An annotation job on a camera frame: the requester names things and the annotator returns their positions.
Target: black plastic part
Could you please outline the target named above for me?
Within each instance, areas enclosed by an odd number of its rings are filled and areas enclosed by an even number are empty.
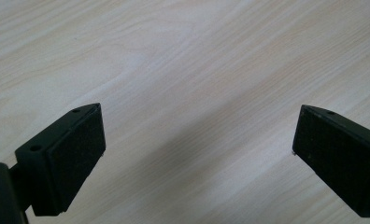
[[[12,185],[7,166],[0,163],[0,224],[28,223],[24,211],[17,204],[17,197]]]
[[[99,104],[68,112],[17,149],[36,216],[66,211],[105,149]]]
[[[370,130],[302,105],[292,149],[360,217],[370,217]]]

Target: tabletop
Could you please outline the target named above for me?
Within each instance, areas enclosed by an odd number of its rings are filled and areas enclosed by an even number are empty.
[[[292,155],[301,105],[370,129],[370,1],[0,0],[0,162],[97,102],[104,156],[30,223],[370,223]]]

